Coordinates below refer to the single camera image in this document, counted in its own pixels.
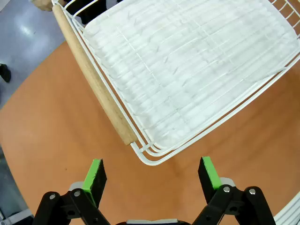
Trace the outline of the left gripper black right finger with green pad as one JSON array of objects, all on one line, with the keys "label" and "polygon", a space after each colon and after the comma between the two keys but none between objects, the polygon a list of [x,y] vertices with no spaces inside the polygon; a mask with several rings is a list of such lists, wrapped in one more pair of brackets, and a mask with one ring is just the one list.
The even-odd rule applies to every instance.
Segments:
[{"label": "left gripper black right finger with green pad", "polygon": [[194,225],[218,225],[224,215],[233,215],[240,225],[274,225],[275,219],[262,190],[257,186],[241,191],[223,184],[210,157],[201,157],[198,176],[207,205]]}]

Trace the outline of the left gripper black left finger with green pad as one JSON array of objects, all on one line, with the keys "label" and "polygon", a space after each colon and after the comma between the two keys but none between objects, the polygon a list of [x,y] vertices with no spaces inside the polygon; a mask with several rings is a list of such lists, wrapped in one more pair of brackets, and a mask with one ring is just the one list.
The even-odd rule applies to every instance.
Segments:
[{"label": "left gripper black left finger with green pad", "polygon": [[86,225],[108,225],[98,209],[107,181],[102,159],[94,159],[82,187],[64,195],[47,192],[43,195],[33,219],[34,225],[68,225],[80,218]]}]

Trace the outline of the person's right hand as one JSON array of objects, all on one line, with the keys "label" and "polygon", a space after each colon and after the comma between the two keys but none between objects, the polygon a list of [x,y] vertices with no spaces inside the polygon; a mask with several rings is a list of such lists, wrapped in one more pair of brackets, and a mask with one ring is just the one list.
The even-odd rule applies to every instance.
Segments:
[{"label": "person's right hand", "polygon": [[31,0],[31,3],[42,11],[51,12],[53,8],[52,0]]}]

